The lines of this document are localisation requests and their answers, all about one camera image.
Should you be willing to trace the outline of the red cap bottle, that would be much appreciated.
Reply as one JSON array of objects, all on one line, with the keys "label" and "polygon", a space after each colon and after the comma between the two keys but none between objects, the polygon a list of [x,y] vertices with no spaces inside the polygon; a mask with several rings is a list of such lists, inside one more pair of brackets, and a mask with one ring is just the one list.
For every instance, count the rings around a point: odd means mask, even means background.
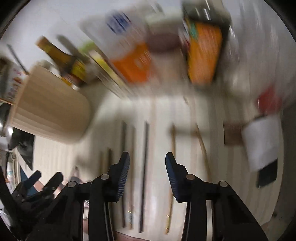
[{"label": "red cap bottle", "polygon": [[264,115],[279,113],[281,107],[282,98],[278,95],[273,85],[264,90],[257,99],[257,108]]}]

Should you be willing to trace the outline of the yellow seasoning box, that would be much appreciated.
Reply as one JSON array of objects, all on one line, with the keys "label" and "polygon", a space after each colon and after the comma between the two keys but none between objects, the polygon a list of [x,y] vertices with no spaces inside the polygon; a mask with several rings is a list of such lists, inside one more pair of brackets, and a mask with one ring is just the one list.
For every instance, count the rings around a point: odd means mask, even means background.
[{"label": "yellow seasoning box", "polygon": [[131,97],[130,90],[118,74],[109,66],[104,58],[95,50],[89,52],[89,57],[96,63],[96,77],[103,85],[119,98]]}]

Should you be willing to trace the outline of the steel wok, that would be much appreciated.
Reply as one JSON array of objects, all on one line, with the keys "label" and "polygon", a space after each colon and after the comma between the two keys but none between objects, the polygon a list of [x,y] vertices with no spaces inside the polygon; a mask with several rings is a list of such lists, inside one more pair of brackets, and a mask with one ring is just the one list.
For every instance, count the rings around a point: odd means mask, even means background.
[{"label": "steel wok", "polygon": [[8,124],[9,112],[11,105],[1,103],[1,150],[13,150],[17,143],[12,140],[14,129]]}]

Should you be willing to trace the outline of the brown card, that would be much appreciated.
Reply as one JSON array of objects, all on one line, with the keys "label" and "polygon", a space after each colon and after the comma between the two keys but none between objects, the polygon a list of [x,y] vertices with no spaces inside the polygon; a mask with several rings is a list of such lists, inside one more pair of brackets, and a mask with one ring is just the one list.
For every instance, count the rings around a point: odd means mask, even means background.
[{"label": "brown card", "polygon": [[245,126],[244,123],[231,123],[224,122],[223,130],[224,130],[224,145],[226,146],[242,146],[242,129]]}]

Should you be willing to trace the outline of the striped cat placemat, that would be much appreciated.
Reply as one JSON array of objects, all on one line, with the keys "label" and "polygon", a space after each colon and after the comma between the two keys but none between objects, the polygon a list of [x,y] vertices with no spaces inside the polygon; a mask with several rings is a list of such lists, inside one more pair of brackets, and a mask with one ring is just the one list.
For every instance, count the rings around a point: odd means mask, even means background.
[{"label": "striped cat placemat", "polygon": [[[186,205],[171,196],[165,155],[173,152],[178,163],[188,172],[207,181],[203,156],[196,135],[198,124],[208,155],[213,183],[228,182],[247,205],[259,224],[270,221],[274,212],[283,173],[283,147],[278,151],[276,180],[257,188],[258,174],[251,172],[244,146],[224,145],[224,122],[245,123],[249,117],[244,104],[217,94],[196,93],[186,96],[118,98],[100,89],[86,95],[95,110],[92,123],[84,137],[66,145],[36,137],[33,149],[33,170],[21,156],[17,157],[26,175],[39,170],[45,184],[56,172],[68,181],[73,169],[79,169],[82,181],[99,176],[99,153],[104,153],[103,172],[107,170],[107,149],[112,161],[121,156],[121,123],[127,124],[126,150],[130,153],[131,130],[135,127],[133,163],[133,229],[129,229],[130,171],[125,186],[125,222],[122,227],[121,201],[114,204],[115,229],[120,236],[144,240],[180,240]],[[144,231],[139,233],[145,122],[149,123],[149,147],[145,176]]]}]

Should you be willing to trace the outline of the white paper towel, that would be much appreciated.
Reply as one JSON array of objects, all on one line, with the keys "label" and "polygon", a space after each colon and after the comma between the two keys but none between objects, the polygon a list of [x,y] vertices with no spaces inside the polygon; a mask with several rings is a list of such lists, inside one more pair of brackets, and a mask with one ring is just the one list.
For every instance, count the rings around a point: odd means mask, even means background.
[{"label": "white paper towel", "polygon": [[241,132],[251,172],[262,170],[276,159],[280,148],[280,119],[267,115],[248,123]]}]

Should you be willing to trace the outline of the black phone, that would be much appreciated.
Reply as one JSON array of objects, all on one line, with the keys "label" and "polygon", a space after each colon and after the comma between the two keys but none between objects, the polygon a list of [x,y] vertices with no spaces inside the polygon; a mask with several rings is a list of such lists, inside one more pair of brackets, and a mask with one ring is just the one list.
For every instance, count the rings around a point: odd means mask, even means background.
[{"label": "black phone", "polygon": [[273,183],[277,178],[278,173],[278,159],[268,164],[266,167],[258,172],[257,188],[260,189]]}]

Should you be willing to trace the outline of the dark oil bottle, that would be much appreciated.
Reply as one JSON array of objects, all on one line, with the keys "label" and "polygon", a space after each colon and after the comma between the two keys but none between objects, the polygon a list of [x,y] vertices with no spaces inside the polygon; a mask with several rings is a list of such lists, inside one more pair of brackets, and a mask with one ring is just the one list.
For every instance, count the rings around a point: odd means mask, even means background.
[{"label": "dark oil bottle", "polygon": [[77,87],[86,83],[85,64],[82,60],[76,56],[66,54],[53,45],[46,37],[41,37],[36,45],[54,61],[63,80]]}]

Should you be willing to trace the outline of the orange labelled sauce bottle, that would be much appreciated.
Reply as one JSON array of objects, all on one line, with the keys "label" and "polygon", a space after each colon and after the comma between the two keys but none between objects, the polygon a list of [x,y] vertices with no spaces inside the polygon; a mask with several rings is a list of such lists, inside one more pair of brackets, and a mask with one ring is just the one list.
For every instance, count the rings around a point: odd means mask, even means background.
[{"label": "orange labelled sauce bottle", "polygon": [[231,16],[222,1],[182,1],[182,9],[188,33],[187,75],[195,86],[210,86],[228,39]]}]

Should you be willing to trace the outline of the beige wooden utensil holder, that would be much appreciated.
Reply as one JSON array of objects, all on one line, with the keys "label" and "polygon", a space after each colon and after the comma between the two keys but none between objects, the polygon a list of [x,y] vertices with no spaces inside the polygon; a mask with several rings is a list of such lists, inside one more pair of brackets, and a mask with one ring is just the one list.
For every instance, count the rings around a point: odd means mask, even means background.
[{"label": "beige wooden utensil holder", "polygon": [[84,135],[90,117],[91,106],[85,96],[35,65],[16,95],[9,124],[36,136],[73,144]]}]

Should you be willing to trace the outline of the orange seasoning packet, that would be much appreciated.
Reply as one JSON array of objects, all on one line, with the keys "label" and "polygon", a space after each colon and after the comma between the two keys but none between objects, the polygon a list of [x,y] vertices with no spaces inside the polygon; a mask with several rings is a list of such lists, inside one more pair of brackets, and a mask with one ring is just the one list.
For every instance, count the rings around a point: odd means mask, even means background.
[{"label": "orange seasoning packet", "polygon": [[151,57],[146,43],[147,29],[139,9],[112,11],[91,16],[80,24],[107,60],[130,83],[146,82]]}]

